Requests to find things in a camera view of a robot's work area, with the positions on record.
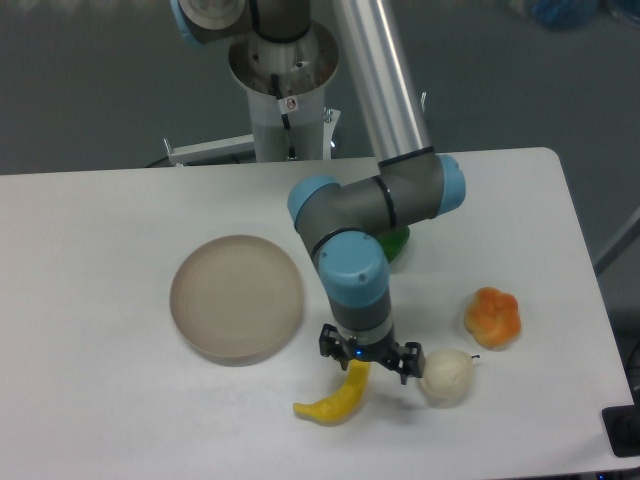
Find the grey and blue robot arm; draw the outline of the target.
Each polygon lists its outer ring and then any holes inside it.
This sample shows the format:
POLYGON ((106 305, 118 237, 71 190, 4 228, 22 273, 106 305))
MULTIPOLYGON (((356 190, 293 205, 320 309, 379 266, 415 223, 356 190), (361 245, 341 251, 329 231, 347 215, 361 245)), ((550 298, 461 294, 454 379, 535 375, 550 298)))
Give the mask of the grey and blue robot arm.
POLYGON ((420 344, 394 336, 383 234, 458 208, 466 194, 457 163, 438 155, 413 90, 387 1, 336 1, 339 31, 313 20, 307 1, 175 1, 181 35, 199 44, 231 40, 229 65, 249 101, 261 162, 314 159, 324 138, 324 90, 345 60, 356 85, 375 176, 343 185, 316 175, 299 182, 288 210, 328 296, 334 323, 321 354, 342 365, 375 362, 419 378, 420 344))

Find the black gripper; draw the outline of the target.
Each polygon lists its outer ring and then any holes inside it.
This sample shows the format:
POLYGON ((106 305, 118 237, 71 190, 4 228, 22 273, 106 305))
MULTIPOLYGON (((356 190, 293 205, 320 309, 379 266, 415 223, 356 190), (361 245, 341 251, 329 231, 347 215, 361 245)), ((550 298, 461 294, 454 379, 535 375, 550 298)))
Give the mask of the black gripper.
POLYGON ((323 357, 335 360, 343 371, 350 361, 378 363, 399 375, 400 383, 406 385, 410 378, 421 379, 424 375, 425 355, 418 342, 400 345, 390 330, 381 340, 363 344, 357 339, 345 339, 335 326, 325 323, 319 336, 319 349, 323 357))

